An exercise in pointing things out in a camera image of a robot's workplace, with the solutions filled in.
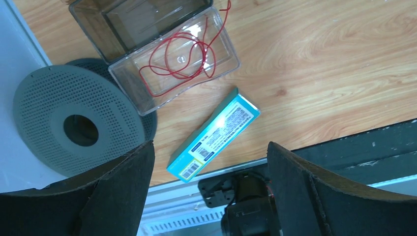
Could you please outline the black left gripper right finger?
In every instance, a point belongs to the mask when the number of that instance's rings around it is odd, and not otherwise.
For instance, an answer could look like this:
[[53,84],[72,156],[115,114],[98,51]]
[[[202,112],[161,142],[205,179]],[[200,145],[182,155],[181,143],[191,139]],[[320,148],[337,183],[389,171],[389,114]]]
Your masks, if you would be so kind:
[[286,236],[414,236],[417,199],[361,184],[270,142],[268,169]]

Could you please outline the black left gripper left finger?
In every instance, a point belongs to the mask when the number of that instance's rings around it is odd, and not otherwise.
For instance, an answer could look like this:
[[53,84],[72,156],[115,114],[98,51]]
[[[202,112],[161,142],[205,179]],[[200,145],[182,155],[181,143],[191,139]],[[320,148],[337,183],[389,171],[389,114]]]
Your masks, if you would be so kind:
[[153,142],[43,189],[2,193],[3,236],[134,236],[155,162]]

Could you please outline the grey perforated cable spool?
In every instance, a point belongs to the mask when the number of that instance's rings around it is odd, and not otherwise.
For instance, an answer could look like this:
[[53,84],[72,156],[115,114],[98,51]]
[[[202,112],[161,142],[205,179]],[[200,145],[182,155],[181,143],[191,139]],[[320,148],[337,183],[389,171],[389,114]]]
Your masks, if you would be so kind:
[[157,114],[141,116],[100,59],[31,72],[18,85],[13,118],[34,156],[73,177],[152,140]]

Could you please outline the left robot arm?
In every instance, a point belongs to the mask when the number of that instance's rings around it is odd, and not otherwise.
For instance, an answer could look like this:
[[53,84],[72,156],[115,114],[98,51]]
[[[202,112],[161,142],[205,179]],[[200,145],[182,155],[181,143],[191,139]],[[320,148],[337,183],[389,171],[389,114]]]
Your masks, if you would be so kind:
[[[134,236],[154,167],[152,142],[87,172],[0,196],[3,236]],[[373,188],[270,142],[274,195],[242,178],[221,219],[225,236],[414,236],[417,199]]]

